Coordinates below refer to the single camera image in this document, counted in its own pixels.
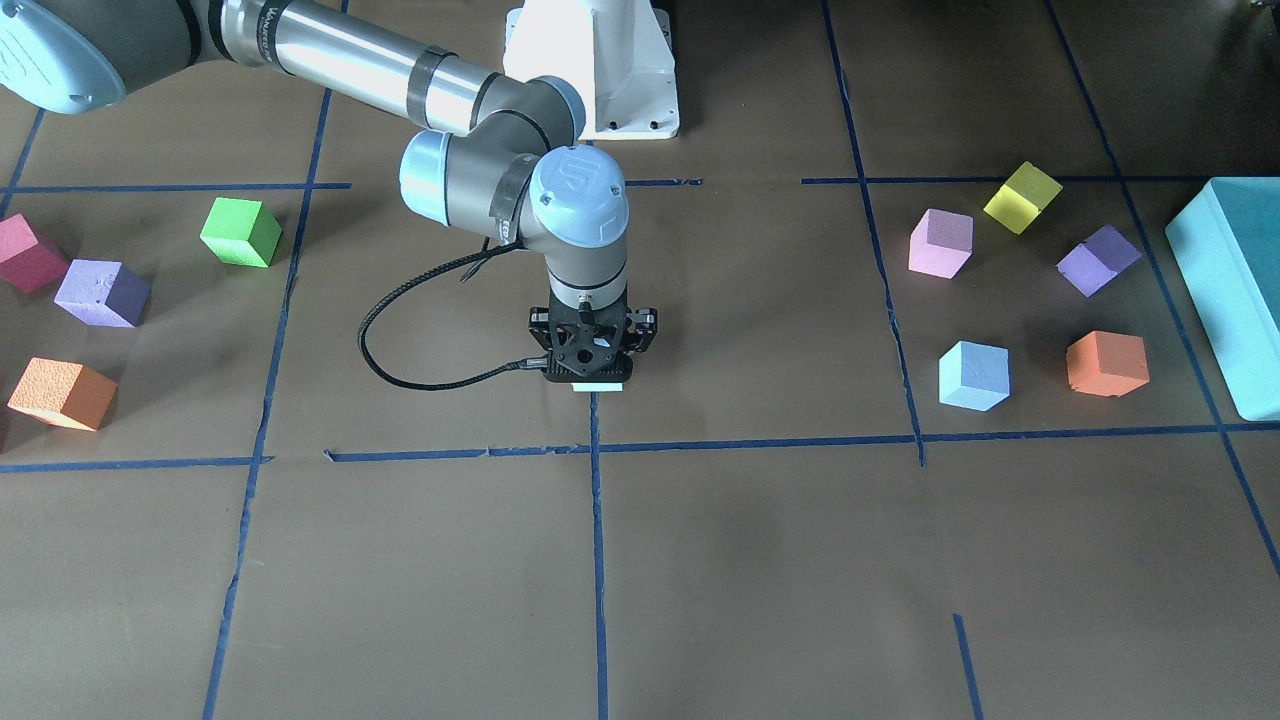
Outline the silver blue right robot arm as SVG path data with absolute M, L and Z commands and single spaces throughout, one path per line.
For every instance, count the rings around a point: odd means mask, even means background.
M 580 143 L 586 113 L 554 76 L 512 79 L 315 1 L 5 1 L 3 85 L 67 115 L 218 58 L 311 81 L 419 127 L 402 197 L 443 225 L 543 254 L 552 340 L 604 327 L 600 348 L 644 351 L 631 311 L 630 208 L 614 159 Z

